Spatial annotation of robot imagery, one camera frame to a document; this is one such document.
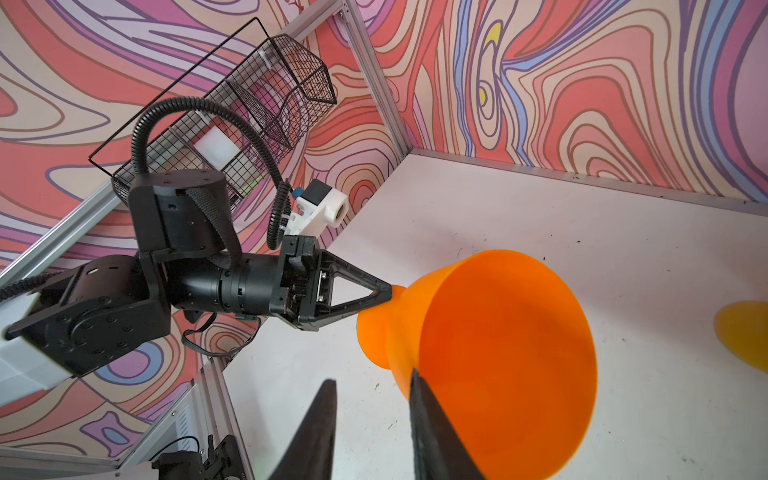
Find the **black corrugated tube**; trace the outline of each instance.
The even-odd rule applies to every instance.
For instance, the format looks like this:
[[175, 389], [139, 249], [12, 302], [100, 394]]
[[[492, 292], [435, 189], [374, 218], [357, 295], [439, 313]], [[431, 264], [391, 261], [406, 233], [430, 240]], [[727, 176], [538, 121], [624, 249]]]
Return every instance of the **black corrugated tube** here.
[[266, 170], [270, 173], [270, 177], [272, 177], [272, 181], [275, 183], [275, 187], [278, 187], [283, 182], [283, 178], [280, 176], [280, 169], [277, 168], [270, 149], [266, 146], [264, 140], [261, 139], [259, 133], [231, 108], [224, 107], [207, 98], [198, 97], [167, 98], [152, 104], [141, 115], [139, 121], [136, 122], [134, 136], [131, 139], [131, 163], [134, 166], [134, 173], [136, 175], [149, 173], [147, 144], [149, 143], [152, 129], [157, 125], [158, 121], [170, 114], [194, 110], [217, 115], [230, 122], [241, 134], [245, 135], [259, 152], [264, 165], [266, 165]]
[[131, 164], [133, 165], [134, 173], [136, 175], [149, 173], [147, 144], [149, 143], [152, 129], [160, 119], [170, 114], [195, 110], [217, 115], [230, 122], [241, 134], [245, 135], [245, 138], [259, 152], [276, 188], [270, 224], [266, 231], [266, 245], [270, 250], [277, 250], [280, 248], [280, 242], [283, 239], [283, 228], [280, 227], [286, 226], [288, 219], [285, 216], [290, 215], [290, 193], [293, 188], [280, 176], [280, 169], [277, 167], [270, 149], [264, 143], [259, 133], [231, 108], [224, 107], [207, 98], [197, 97], [167, 98], [151, 105], [136, 123], [134, 135], [131, 139]]

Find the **colorful patterned wall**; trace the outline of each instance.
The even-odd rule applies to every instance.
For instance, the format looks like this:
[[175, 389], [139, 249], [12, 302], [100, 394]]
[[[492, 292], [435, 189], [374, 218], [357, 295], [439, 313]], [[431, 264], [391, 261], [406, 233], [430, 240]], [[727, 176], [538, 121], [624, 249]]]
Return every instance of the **colorful patterned wall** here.
[[[768, 96], [760, 90], [768, 0], [357, 1], [414, 145], [768, 201]], [[0, 263], [7, 264], [103, 181], [86, 161], [95, 145], [202, 51], [256, 13], [277, 31], [307, 3], [0, 5]], [[340, 103], [281, 167], [294, 185], [312, 177], [335, 184], [350, 194], [354, 213], [396, 160], [335, 22], [306, 44], [329, 65]], [[227, 51], [218, 67], [244, 51]], [[174, 93], [206, 91], [217, 78], [215, 65], [210, 70]], [[121, 158], [125, 142], [108, 153]], [[266, 186], [238, 208], [246, 250], [264, 250], [271, 195]], [[117, 209], [56, 266], [133, 248], [130, 219]], [[175, 321], [172, 336], [98, 374], [0, 410], [0, 442], [126, 451], [200, 366], [181, 349], [184, 321]], [[199, 340], [226, 349], [249, 332], [226, 319]]]
[[766, 0], [366, 4], [422, 148], [768, 202]]
[[[2, 265], [106, 180], [88, 155], [205, 51], [254, 15], [277, 33], [306, 5], [294, 0], [0, 0]], [[238, 38], [173, 93], [204, 94], [263, 36], [256, 27]], [[318, 177], [347, 193], [352, 211], [346, 225], [397, 160], [335, 21], [321, 25], [304, 43], [328, 65], [339, 104], [280, 167], [294, 187]], [[99, 157], [119, 165], [127, 160], [129, 141], [127, 135], [119, 137]], [[271, 184], [263, 182], [238, 205], [235, 227], [245, 251], [266, 251], [273, 196]], [[322, 243], [330, 244], [338, 231], [326, 231]], [[130, 217], [119, 207], [55, 267], [134, 250]], [[0, 444], [102, 457], [128, 452], [202, 365], [202, 358], [180, 343], [187, 328], [176, 314], [168, 337], [82, 380], [1, 408]], [[252, 332], [251, 325], [220, 316], [195, 341], [225, 351]]]

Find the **black wire basket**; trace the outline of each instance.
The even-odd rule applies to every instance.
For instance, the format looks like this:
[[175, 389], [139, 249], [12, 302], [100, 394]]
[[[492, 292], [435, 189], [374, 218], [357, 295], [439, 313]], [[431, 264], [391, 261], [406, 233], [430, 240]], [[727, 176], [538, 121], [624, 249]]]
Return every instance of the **black wire basket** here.
[[[276, 162], [294, 149], [299, 139], [336, 104], [336, 93], [326, 65], [290, 36], [270, 37], [261, 20], [254, 17], [184, 72], [88, 158], [93, 165], [111, 175], [112, 189], [124, 203], [135, 178], [131, 161], [110, 173], [94, 160], [94, 156], [254, 20], [261, 25], [266, 40], [205, 98], [235, 110], [248, 120], [261, 134]], [[257, 149], [232, 124], [199, 111], [182, 114], [155, 137], [147, 146], [147, 162], [153, 172], [187, 168], [221, 170], [227, 177], [232, 210], [259, 182], [269, 180]]]

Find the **yellow object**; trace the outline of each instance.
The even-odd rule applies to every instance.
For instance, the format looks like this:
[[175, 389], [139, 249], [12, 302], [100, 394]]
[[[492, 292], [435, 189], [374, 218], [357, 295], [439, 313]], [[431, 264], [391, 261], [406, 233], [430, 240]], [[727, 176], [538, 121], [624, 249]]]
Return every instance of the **yellow object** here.
[[748, 365], [768, 373], [768, 302], [736, 302], [715, 316], [717, 338]]
[[502, 37], [502, 23], [496, 22], [488, 29], [488, 33], [485, 34], [485, 41], [482, 47], [485, 48], [489, 43], [493, 42], [498, 46], [498, 41]]
[[409, 396], [416, 368], [486, 478], [540, 480], [587, 431], [597, 360], [587, 319], [543, 263], [478, 253], [364, 310], [358, 340]]

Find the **white foam block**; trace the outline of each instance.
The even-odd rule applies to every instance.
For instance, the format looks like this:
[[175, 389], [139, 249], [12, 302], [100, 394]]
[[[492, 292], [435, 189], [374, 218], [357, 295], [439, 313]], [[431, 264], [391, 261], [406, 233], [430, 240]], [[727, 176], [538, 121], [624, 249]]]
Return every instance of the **white foam block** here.
[[222, 170], [240, 153], [240, 149], [218, 127], [212, 127], [194, 147], [217, 170]]

